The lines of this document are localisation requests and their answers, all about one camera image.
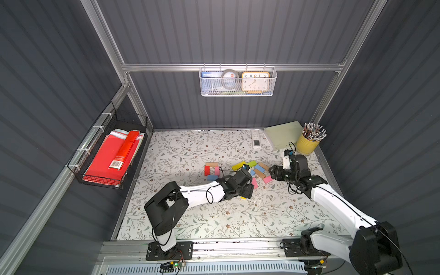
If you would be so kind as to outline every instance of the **clock face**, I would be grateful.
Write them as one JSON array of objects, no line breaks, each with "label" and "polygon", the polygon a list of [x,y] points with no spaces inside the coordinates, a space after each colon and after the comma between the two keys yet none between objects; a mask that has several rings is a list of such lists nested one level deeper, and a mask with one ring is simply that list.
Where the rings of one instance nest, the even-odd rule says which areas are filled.
[{"label": "clock face", "polygon": [[268,72],[244,72],[242,74],[242,90],[265,92],[269,89]]}]

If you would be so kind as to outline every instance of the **wire mesh basket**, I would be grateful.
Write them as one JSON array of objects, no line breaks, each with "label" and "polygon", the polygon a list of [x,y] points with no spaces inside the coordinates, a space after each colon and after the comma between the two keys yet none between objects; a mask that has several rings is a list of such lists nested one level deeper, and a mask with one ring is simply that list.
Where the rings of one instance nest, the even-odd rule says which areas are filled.
[{"label": "wire mesh basket", "polygon": [[[143,115],[113,109],[105,118],[101,127],[98,127],[96,133],[92,137],[86,148],[81,149],[79,157],[73,157],[68,164],[69,169],[75,175],[79,183],[110,187],[114,189],[122,189],[125,179],[132,178],[136,170],[136,166],[140,161],[145,142],[147,140],[147,118]],[[93,162],[106,136],[114,129],[125,131],[140,130],[145,133],[142,143],[134,156],[127,172],[121,179],[106,178],[100,176],[87,175],[87,169]]]},{"label": "wire mesh basket", "polygon": [[272,96],[277,73],[275,67],[201,67],[202,96]]}]

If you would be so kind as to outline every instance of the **black wire basket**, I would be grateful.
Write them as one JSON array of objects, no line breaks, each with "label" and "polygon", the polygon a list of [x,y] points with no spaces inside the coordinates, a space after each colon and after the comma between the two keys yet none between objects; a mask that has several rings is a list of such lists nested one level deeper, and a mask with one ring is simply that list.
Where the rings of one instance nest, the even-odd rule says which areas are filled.
[{"label": "black wire basket", "polygon": [[[86,175],[87,169],[93,162],[96,154],[99,151],[106,136],[115,129],[121,129],[125,131],[139,130],[141,133],[145,133],[142,139],[142,143],[134,156],[127,172],[123,175],[122,179],[112,179],[100,176]],[[98,127],[98,131],[92,137],[88,146],[84,149],[80,149],[80,157],[71,158],[68,167],[75,175],[79,183],[109,187],[113,189],[122,189],[123,182],[127,179],[132,179],[136,171],[136,167],[141,159],[142,151],[145,147],[145,143],[148,139],[147,136],[147,117],[127,112],[124,110],[113,109],[104,120],[101,127]]]}]

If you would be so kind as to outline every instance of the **red notebook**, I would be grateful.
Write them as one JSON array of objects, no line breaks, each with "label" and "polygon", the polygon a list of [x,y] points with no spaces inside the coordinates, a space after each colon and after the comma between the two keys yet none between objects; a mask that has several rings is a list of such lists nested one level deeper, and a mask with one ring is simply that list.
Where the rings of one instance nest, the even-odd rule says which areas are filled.
[{"label": "red notebook", "polygon": [[109,168],[111,162],[119,151],[119,148],[124,143],[127,135],[128,132],[117,129],[112,131],[105,138],[98,150],[98,153],[93,159],[92,164],[90,164],[89,168],[87,169],[83,180],[104,185],[117,186],[121,184],[122,178],[126,174],[128,167],[130,166],[140,144],[142,143],[144,133],[139,134],[139,136],[136,138],[121,169]]}]

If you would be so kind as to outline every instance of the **green notebook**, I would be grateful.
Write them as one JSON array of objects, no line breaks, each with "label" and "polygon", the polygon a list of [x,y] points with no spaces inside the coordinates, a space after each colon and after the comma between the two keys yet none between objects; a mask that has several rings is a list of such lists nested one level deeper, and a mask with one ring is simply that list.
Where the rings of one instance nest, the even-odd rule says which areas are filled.
[{"label": "green notebook", "polygon": [[296,143],[304,127],[298,121],[264,128],[264,135],[273,150],[289,147],[289,141]]}]

